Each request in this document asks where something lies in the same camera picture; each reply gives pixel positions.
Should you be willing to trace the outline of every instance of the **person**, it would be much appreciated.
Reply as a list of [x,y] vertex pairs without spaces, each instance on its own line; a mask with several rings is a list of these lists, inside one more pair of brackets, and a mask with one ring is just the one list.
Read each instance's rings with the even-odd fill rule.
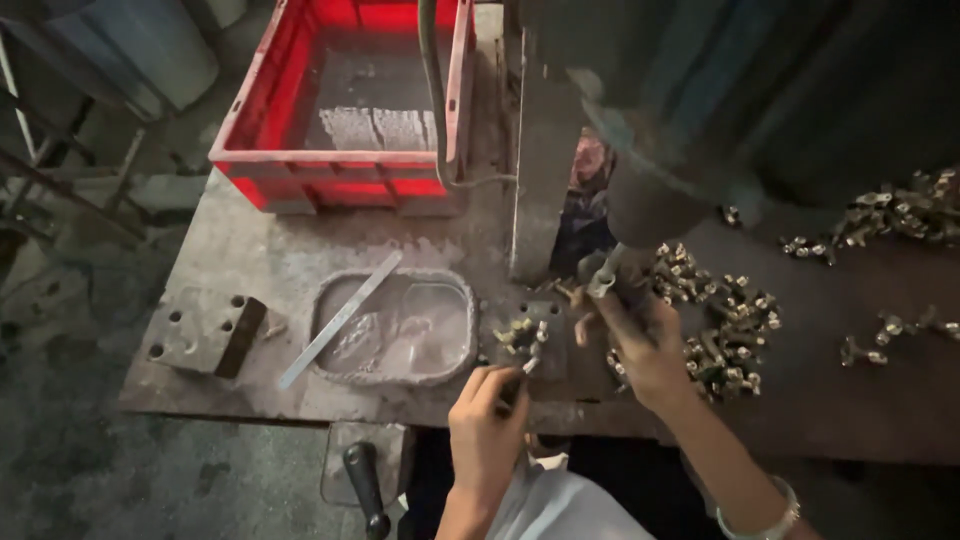
[[[789,485],[760,470],[690,384],[676,310],[661,301],[654,303],[653,328],[660,343],[655,347],[614,295],[608,294],[595,304],[611,330],[636,398],[669,427],[717,505],[716,522],[706,518],[702,502],[699,516],[683,518],[689,523],[697,523],[698,518],[708,520],[712,531],[702,528],[705,532],[674,535],[670,529],[661,528],[660,534],[678,538],[819,539],[800,518],[799,503]],[[515,368],[476,368],[450,409],[453,480],[436,539],[654,538],[593,481],[568,471],[543,471],[528,464],[524,433],[530,397],[525,387],[512,415],[503,418],[494,412],[501,388],[516,377],[522,377],[522,372]],[[593,461],[605,465],[603,458],[594,457]],[[669,498],[673,489],[666,483],[653,487],[661,491],[662,499]],[[696,505],[687,508],[690,514],[697,514]]]

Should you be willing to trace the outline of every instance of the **concrete floor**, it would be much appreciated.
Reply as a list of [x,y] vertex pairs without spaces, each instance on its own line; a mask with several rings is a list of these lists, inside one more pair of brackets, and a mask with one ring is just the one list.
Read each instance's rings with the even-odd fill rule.
[[[173,170],[157,141],[204,164],[271,8],[254,2],[217,36],[220,79],[179,118],[153,126],[138,171]],[[82,138],[114,162],[133,129],[125,112],[98,107]],[[191,208],[204,180],[147,178],[138,197],[153,209]],[[87,216],[67,215],[57,252],[28,244],[0,288],[0,538],[362,538],[359,510],[320,498],[325,430],[115,410],[187,226],[149,230],[148,242],[130,247]],[[84,260],[96,262],[89,269]],[[960,537],[954,470],[871,466],[851,482],[824,462],[764,464],[797,487],[828,538]],[[391,509],[395,522],[401,511]]]

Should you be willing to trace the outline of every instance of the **bracelet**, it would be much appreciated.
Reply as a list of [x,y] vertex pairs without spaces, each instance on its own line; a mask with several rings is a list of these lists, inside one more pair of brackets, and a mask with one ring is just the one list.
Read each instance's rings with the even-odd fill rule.
[[723,531],[724,536],[730,538],[730,540],[782,540],[794,524],[800,520],[800,502],[797,501],[797,494],[793,491],[793,488],[780,477],[770,477],[770,480],[777,486],[780,494],[786,498],[786,512],[783,513],[780,521],[758,534],[736,534],[724,523],[723,513],[717,506],[717,524],[720,525],[720,530]]

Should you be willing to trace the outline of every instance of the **red plastic crate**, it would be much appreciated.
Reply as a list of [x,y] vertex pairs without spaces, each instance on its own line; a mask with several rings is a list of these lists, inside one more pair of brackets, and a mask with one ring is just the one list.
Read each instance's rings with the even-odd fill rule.
[[[476,49],[473,0],[439,0],[437,31],[451,38],[446,157],[462,176]],[[416,1],[280,0],[210,160],[265,212],[318,213],[349,206],[393,208],[403,215],[458,213],[461,195],[440,184],[436,153],[429,146],[433,142],[435,148],[436,140],[426,78],[419,55],[417,71],[409,58],[417,54],[411,49],[416,39]],[[443,51],[445,42],[438,41]],[[362,64],[368,53],[387,59],[376,73],[372,61],[369,67]],[[388,73],[421,86],[402,81],[391,86],[390,79],[377,86],[374,79],[384,65]],[[326,73],[337,70],[352,75],[345,81]],[[334,88],[328,91],[332,96],[324,95],[320,79]],[[400,95],[422,100],[425,107],[361,107],[366,98],[350,94],[354,83],[384,88],[374,92],[377,99],[396,101]],[[401,95],[404,91],[411,95]],[[337,92],[355,107],[331,103]]]

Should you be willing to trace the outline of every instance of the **lever handle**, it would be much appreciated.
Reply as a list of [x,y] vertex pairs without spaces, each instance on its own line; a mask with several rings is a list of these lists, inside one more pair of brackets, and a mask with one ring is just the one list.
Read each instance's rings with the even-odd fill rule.
[[390,534],[390,518],[383,511],[380,482],[376,477],[376,447],[366,441],[344,450],[344,467],[367,519],[368,540],[384,540]]

